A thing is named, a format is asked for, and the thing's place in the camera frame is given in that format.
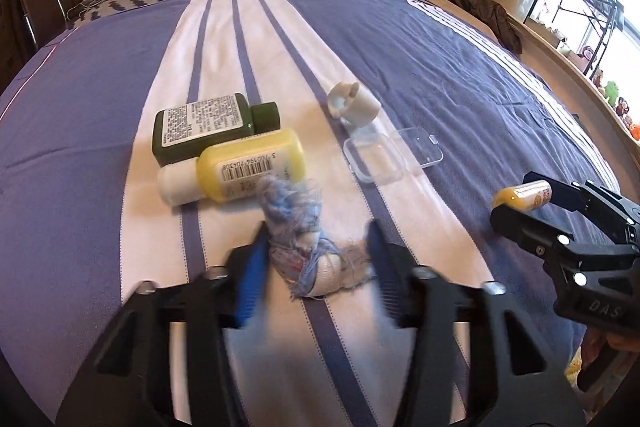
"green toy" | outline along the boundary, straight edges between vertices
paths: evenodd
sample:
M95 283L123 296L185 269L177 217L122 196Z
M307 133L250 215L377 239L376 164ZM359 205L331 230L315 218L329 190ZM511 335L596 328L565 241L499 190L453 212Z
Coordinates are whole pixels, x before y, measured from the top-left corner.
M609 102L611 107L616 107L618 101L618 84L609 81L604 88L604 99Z

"blue stripe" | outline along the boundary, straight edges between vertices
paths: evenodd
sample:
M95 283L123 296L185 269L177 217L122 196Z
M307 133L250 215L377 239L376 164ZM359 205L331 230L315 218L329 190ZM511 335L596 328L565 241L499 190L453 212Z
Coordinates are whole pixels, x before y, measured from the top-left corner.
M202 51L204 47L204 37L207 28L207 19L211 2L207 0L200 27L198 28L198 40L193 55L193 70L191 71L191 83L187 94L187 103L198 100L198 89L200 87L200 72L202 71ZM184 204L180 208L180 221L182 224L182 241L184 244L184 256L187 261L187 273L189 280L193 281L206 269L204 263L204 249L200 238L200 216L198 215L198 202Z
M458 388L458 392L460 393L460 398L462 399L462 404L465 406L468 405L468 394L469 394L469 365L466 363L465 356L460 351L460 346L454 352L455 359L453 361L453 381Z
M271 25L273 25L273 28L280 37L282 44L300 70L300 73L315 95L316 100L318 100L318 103L324 112L324 117L334 133L335 139L338 144L340 144L340 147L342 147L344 145L344 141L349 137L349 134L340 121L332 118L329 114L324 89L322 89L322 86L318 82L315 74L306 64L304 58L298 53L296 47L289 40L280 24L278 24L265 1L259 1L265 14L270 20ZM383 200L378 188L374 184L363 184L359 181L358 184L360 185L362 193L367 200L371 213L378 220L386 240L402 245L403 241L401 235L389 214L385 201ZM349 363L344 346L340 341L340 337L338 336L335 324L329 314L325 301L303 299L303 302L309 321L311 322L311 326L316 335L316 339L318 340L320 350L322 351L324 361L326 362L327 368L329 369L338 391L338 395L342 400L344 408L347 410L347 414L351 422L354 427L376 425L376 420L369 408L369 404L367 403L360 385L351 370L351 364ZM460 357L462 357L460 350L457 349L456 351Z
M234 17L234 28L236 29L236 45L238 47L238 59L240 60L240 68L244 77L244 89L246 89L246 99L251 105L262 103L260 98L260 90L255 81L254 70L249 61L249 52L246 48L244 40L244 32L240 23L240 10L238 9L238 0L231 0L231 6Z

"stuffed animal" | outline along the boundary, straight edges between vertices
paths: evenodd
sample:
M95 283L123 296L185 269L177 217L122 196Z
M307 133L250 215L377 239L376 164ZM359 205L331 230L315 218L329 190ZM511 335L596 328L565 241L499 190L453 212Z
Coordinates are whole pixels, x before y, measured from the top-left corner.
M604 88L604 99L609 102L611 107L616 107L616 101L618 100L618 84L609 81Z
M622 118L629 112L629 105L626 100L621 96L618 98L618 105L616 105L616 114Z
M640 141L640 125L634 123L629 127L629 132L636 140Z
M600 87L602 87L602 79L604 78L604 71L602 71L602 68L598 68L596 70L596 74L593 75L593 85L596 86L598 89L600 89Z
M631 129L631 126L634 124L634 121L631 120L631 117L626 114L622 117L622 123L625 124L625 127L627 129Z
M584 57L587 60L591 60L591 57L593 57L593 48L591 46L583 47L578 57Z

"bottle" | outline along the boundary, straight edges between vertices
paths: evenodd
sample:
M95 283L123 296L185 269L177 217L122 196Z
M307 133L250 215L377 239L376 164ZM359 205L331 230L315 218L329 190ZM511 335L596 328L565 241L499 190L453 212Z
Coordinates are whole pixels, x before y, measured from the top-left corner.
M249 105L237 92L156 114L151 150L160 166L197 158L210 145L280 128L275 102Z
M202 198L224 203L253 196L265 174L293 183L304 178L302 145L292 129L207 147L199 158L162 167L158 187L162 200L169 206Z
M551 200L551 185L544 180L525 183L498 190L494 196L494 208L506 204L516 210L529 212Z

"windowsill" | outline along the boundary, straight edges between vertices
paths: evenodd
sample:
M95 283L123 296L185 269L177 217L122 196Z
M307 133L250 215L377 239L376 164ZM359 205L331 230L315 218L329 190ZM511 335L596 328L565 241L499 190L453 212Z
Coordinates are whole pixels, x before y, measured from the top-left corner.
M510 22L522 40L523 63L545 80L571 112L580 116L594 144L616 174L622 194L638 201L640 142L629 134L590 79L532 29L511 17Z

